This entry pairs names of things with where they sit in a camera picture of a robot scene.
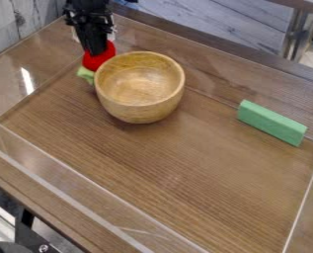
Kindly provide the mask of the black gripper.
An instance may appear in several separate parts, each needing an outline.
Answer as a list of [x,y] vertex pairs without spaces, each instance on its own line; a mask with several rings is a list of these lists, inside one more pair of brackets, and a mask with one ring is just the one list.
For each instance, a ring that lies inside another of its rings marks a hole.
[[84,50],[99,55],[107,48],[108,26],[112,25],[110,0],[65,0],[64,21],[74,26]]

